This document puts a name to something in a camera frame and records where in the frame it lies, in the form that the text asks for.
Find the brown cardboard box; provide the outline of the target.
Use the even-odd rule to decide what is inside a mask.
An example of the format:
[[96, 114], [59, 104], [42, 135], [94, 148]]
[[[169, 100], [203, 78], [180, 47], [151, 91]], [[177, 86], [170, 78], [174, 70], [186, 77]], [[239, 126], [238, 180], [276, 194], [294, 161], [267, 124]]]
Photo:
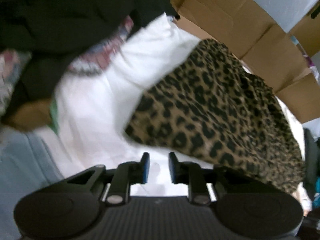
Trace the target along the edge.
[[223, 42], [265, 80], [296, 118], [319, 117], [319, 85], [288, 34], [253, 0], [172, 0], [177, 25]]

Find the leopard print garment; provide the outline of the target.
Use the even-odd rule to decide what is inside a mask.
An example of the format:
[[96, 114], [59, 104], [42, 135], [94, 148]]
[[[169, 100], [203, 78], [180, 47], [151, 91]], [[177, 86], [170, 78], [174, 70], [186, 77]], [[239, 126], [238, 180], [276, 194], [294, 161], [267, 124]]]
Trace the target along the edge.
[[304, 177], [299, 144], [272, 88], [214, 39], [200, 41], [143, 92], [125, 132], [137, 143], [232, 168], [286, 193]]

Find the black garment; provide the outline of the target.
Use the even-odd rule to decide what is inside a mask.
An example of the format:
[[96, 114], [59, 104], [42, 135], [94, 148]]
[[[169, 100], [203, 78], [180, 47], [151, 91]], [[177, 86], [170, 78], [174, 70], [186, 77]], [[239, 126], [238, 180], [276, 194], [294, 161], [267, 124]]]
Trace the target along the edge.
[[31, 54], [1, 120], [48, 99], [67, 66], [108, 38], [126, 18], [136, 28], [158, 16], [177, 17], [171, 0], [1, 0], [1, 50]]

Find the white printed cloth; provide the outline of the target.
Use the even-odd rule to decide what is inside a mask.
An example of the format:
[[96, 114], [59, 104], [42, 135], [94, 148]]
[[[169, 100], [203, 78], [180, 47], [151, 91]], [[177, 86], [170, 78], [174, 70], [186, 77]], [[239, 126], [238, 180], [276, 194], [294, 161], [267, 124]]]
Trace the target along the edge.
[[137, 144], [126, 136], [125, 128], [144, 90], [183, 63], [198, 43], [198, 37], [160, 16], [121, 46], [103, 74], [66, 74], [53, 97], [53, 127], [39, 130], [59, 177], [94, 165], [116, 168], [148, 152], [148, 182], [132, 187], [131, 193], [185, 196], [187, 187], [171, 182], [169, 149]]

